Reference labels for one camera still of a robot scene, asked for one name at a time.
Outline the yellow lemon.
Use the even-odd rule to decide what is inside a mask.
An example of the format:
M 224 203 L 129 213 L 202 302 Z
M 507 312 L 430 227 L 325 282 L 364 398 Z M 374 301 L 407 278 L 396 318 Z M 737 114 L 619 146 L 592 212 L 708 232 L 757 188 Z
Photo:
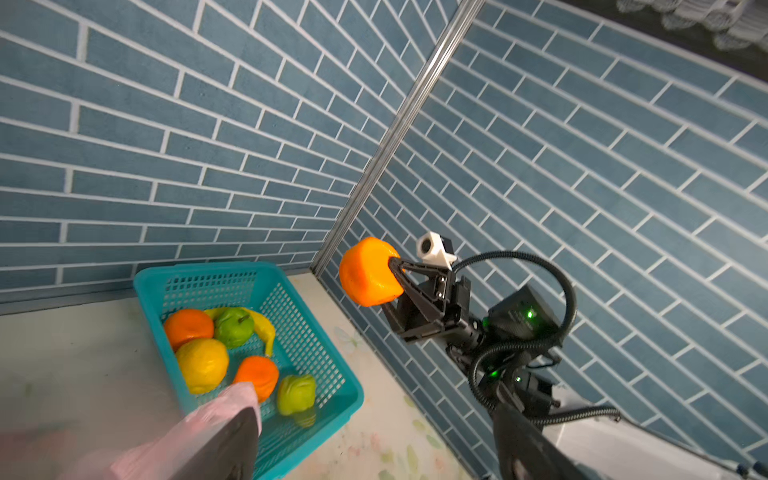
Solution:
M 193 395 L 214 390 L 226 377 L 229 354 L 219 340 L 203 338 L 183 344 L 176 352 L 185 384 Z

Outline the orange persimmon block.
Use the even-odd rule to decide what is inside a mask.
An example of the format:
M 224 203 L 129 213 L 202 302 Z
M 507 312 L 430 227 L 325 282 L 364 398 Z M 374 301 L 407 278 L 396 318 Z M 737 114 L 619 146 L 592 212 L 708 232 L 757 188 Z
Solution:
M 345 293 L 362 307 L 379 306 L 404 293 L 389 267 L 399 253 L 387 242 L 374 237 L 361 240 L 342 257 L 339 276 Z

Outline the pink plastic bag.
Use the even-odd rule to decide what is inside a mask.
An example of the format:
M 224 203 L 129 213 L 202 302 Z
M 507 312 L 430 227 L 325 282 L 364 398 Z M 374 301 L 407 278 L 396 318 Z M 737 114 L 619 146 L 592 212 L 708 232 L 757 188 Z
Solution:
M 4 479 L 171 479 L 242 409 L 260 404 L 250 384 L 236 384 L 146 443 L 120 448 L 144 415 L 118 402 L 73 393 L 29 391 L 1 402 Z

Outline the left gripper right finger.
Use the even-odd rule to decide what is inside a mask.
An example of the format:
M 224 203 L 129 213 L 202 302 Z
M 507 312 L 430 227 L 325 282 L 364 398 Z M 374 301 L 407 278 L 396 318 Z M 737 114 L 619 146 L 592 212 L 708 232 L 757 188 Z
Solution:
M 586 479 L 516 408 L 498 404 L 491 415 L 502 479 Z

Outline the orange fruit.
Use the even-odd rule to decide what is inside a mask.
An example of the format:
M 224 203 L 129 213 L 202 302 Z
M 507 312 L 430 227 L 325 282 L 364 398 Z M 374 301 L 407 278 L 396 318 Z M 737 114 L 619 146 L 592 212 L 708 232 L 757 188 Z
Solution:
M 250 356 L 240 363 L 233 382 L 251 383 L 259 402 L 263 403 L 274 392 L 279 376 L 279 369 L 270 358 Z
M 166 319 L 163 328 L 173 351 L 192 340 L 214 336 L 213 320 L 197 309 L 182 309 L 173 313 Z

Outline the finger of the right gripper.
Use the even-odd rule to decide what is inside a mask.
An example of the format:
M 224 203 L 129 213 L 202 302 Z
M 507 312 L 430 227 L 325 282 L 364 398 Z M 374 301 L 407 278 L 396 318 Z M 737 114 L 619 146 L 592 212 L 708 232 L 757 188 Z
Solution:
M 450 270 L 395 257 L 388 267 L 403 289 L 396 307 L 402 318 L 444 317 L 452 289 Z

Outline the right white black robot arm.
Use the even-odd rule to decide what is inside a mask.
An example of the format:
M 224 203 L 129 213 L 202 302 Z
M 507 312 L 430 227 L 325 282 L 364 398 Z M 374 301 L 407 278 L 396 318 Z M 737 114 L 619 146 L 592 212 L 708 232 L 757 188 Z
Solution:
M 408 343 L 440 337 L 467 376 L 475 399 L 493 421 L 503 479 L 582 479 L 583 467 L 611 479 L 764 479 L 767 466 L 718 460 L 652 433 L 609 405 L 575 396 L 559 400 L 553 383 L 532 361 L 560 360 L 556 348 L 577 311 L 575 291 L 549 261 L 523 252 L 494 251 L 459 262 L 510 258 L 548 271 L 565 295 L 556 320 L 531 288 L 522 287 L 480 319 L 469 311 L 471 284 L 453 268 L 390 257 L 387 268 L 402 294 L 382 309 L 394 333 Z

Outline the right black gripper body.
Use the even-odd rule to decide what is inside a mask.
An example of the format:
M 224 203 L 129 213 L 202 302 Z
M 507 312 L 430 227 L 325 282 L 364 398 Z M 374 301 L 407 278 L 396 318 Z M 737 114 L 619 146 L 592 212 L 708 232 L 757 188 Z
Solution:
M 416 283 L 403 272 L 395 279 L 403 293 L 383 305 L 392 331 L 406 343 L 441 339 L 461 353 L 475 350 L 483 331 L 480 319 L 470 312 L 471 281 L 450 272 L 432 272 Z

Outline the green pear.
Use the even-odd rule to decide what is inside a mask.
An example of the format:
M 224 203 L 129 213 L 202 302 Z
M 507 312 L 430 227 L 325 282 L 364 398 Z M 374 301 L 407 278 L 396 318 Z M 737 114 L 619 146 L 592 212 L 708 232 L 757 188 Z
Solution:
M 277 408 L 282 416 L 311 409 L 316 400 L 316 380 L 312 375 L 288 375 L 279 385 Z

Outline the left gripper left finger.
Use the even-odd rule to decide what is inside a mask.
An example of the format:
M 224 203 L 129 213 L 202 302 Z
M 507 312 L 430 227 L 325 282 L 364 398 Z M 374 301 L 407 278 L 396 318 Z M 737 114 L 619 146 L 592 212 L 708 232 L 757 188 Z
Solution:
M 171 479 L 250 480 L 258 446 L 257 415 L 253 407 L 247 407 L 184 462 Z

